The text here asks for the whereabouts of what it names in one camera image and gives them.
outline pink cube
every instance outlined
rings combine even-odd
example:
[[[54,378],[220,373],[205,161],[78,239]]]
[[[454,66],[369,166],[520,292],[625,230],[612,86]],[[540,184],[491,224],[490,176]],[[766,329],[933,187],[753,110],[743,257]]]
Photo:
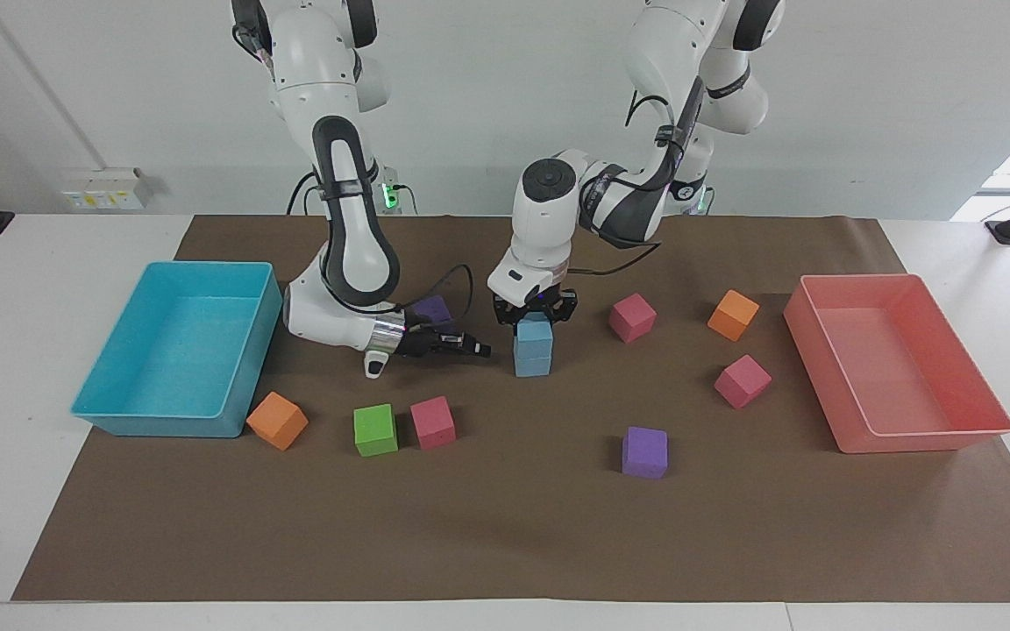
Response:
[[[441,447],[454,442],[454,419],[449,414],[445,396],[412,405],[415,434],[420,436],[420,448]]]
[[[741,410],[766,392],[773,380],[752,356],[745,355],[722,372],[716,390],[733,408]]]
[[[656,311],[649,307],[640,293],[634,293],[628,299],[615,304],[610,311],[610,328],[614,329],[625,343],[630,343],[653,330],[654,322],[656,322]]]

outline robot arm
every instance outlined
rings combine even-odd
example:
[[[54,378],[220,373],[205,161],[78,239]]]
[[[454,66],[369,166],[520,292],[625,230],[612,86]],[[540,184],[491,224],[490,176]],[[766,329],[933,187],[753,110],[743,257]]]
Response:
[[[761,44],[780,22],[781,0],[653,0],[642,9],[624,59],[630,81],[643,95],[634,109],[649,103],[662,120],[649,164],[630,175],[620,165],[573,149],[525,171],[514,200],[512,243],[489,278],[498,320],[516,323],[533,310],[552,321],[570,318],[574,292],[559,285],[569,272],[577,221],[617,248],[648,244],[685,156],[693,156],[694,167],[706,175],[713,143],[697,127],[701,116],[712,111],[721,127],[736,130],[752,118],[740,110],[753,112],[758,123],[765,118],[766,93],[750,80],[746,65],[741,83],[728,87],[732,77],[721,91],[710,85],[736,61],[746,61],[730,51]],[[726,41],[726,50],[713,48]],[[705,67],[713,70],[710,77]],[[745,107],[736,107],[740,103]]]
[[[260,0],[232,0],[240,46],[272,75],[272,103],[309,156],[329,216],[329,240],[286,292],[293,335],[365,352],[377,379],[391,355],[488,355],[470,335],[440,335],[388,302],[400,260],[382,232],[373,181],[382,171],[361,112],[388,102],[376,62],[357,48],[376,39],[372,0],[314,0],[268,18]]]

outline plastic container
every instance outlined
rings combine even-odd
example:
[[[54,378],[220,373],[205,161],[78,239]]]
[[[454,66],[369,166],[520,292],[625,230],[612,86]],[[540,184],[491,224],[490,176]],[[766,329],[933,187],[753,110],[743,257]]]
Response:
[[[235,438],[283,298],[267,262],[153,262],[77,402],[113,435]]]
[[[805,276],[786,320],[846,454],[942,451],[1010,432],[917,276]]]

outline pink plastic tray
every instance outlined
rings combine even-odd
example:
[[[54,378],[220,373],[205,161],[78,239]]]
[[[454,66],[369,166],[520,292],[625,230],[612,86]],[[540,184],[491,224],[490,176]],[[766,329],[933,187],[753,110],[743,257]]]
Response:
[[[804,276],[786,321],[845,454],[950,450],[1010,432],[917,276]]]

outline brown mat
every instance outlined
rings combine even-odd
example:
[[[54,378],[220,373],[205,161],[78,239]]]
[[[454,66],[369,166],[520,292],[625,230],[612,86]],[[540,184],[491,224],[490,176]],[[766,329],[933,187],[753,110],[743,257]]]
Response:
[[[782,319],[798,276],[902,272],[881,227],[848,219],[668,220],[624,275],[581,279],[553,374],[512,377],[482,280],[508,221],[395,219],[403,298],[454,262],[480,287],[469,330],[490,362],[361,355],[276,334],[257,398],[312,420],[285,454],[237,440],[93,431],[15,593],[21,601],[1010,602],[1010,454],[842,455]],[[322,242],[308,218],[197,218],[183,259],[270,260],[293,279]],[[625,260],[579,236],[574,264]],[[737,288],[763,311],[740,343],[709,331]],[[462,290],[457,283],[453,292]],[[656,329],[626,347],[609,305],[640,291]],[[749,352],[775,377],[745,411],[712,383]],[[461,439],[363,459],[351,412],[447,395]],[[618,475],[630,424],[665,428],[671,468]]]

